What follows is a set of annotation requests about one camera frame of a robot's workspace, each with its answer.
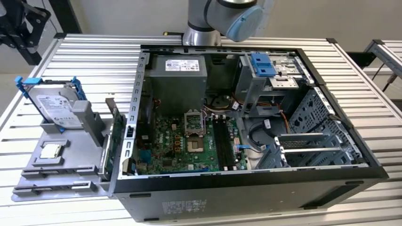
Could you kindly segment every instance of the hard drive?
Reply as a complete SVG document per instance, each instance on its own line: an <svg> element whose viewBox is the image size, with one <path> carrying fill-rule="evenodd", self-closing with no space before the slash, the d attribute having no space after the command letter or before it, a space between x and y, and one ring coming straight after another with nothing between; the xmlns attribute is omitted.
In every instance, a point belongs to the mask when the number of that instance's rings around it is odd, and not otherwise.
<svg viewBox="0 0 402 226"><path fill-rule="evenodd" d="M82 123L71 112L76 100L87 100L80 81L52 81L42 78L28 78L16 85L24 96L32 101L46 123L55 123L64 129L82 129Z"/></svg>

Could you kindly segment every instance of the green circuit board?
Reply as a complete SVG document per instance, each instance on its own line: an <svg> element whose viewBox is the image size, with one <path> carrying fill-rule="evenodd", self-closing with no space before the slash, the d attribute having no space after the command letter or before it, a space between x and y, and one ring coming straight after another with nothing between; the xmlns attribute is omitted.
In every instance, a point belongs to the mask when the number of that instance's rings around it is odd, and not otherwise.
<svg viewBox="0 0 402 226"><path fill-rule="evenodd" d="M234 119L227 120L227 128L231 145L234 146L234 139L241 139ZM197 150L195 148L201 146L203 146L202 151L194 151ZM186 137L184 117L156 118L155 141L152 149L147 150L147 152L151 158L147 164L139 165L140 174L155 175L221 171L215 149L213 119L206 118L206 134L203 137ZM247 168L245 154L243 151L239 151L239 153L242 153L242 160L237 163L237 169L245 170Z"/></svg>

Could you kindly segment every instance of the hard drive label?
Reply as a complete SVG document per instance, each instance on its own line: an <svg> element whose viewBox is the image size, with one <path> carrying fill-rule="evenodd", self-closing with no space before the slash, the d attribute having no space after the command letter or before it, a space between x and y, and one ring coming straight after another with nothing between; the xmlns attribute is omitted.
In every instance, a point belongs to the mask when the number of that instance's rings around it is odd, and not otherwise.
<svg viewBox="0 0 402 226"><path fill-rule="evenodd" d="M201 64L198 60L167 60L166 71L199 72Z"/></svg>
<svg viewBox="0 0 402 226"><path fill-rule="evenodd" d="M67 98L55 95L38 95L36 99L42 104L42 109L48 113L55 124L64 128L76 127L80 121L71 112L71 105Z"/></svg>

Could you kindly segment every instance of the chip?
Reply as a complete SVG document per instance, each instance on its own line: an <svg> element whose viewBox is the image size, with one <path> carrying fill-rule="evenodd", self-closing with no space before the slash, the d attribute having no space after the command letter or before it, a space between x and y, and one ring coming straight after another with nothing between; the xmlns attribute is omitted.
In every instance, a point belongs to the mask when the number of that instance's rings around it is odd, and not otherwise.
<svg viewBox="0 0 402 226"><path fill-rule="evenodd" d="M163 160L162 165L163 166L171 166L171 160Z"/></svg>

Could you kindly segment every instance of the blue drive bay latch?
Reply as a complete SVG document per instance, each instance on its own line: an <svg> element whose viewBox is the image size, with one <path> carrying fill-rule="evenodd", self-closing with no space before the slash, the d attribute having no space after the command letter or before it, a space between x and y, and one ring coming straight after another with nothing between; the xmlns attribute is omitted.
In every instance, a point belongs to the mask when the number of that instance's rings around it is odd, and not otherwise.
<svg viewBox="0 0 402 226"><path fill-rule="evenodd" d="M257 71L258 77L274 77L277 75L277 70L273 67L273 63L267 54L253 53L251 64Z"/></svg>

